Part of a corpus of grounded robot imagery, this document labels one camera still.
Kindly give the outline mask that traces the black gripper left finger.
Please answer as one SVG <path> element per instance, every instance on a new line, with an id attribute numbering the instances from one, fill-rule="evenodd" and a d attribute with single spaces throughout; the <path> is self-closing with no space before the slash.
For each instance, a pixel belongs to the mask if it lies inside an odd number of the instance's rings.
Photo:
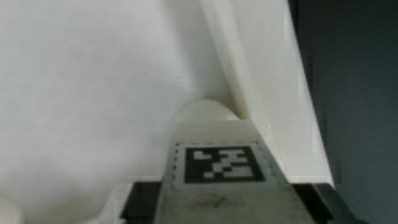
<path id="1" fill-rule="evenodd" d="M 153 224 L 160 196 L 160 182 L 137 182 L 121 212 L 124 224 Z"/>

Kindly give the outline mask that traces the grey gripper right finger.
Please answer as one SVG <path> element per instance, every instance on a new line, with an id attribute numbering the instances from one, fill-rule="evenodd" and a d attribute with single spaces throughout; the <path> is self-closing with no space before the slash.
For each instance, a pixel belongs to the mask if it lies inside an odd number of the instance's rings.
<path id="1" fill-rule="evenodd" d="M 293 189 L 314 224 L 369 224 L 355 217 L 328 183 L 295 183 Z"/>

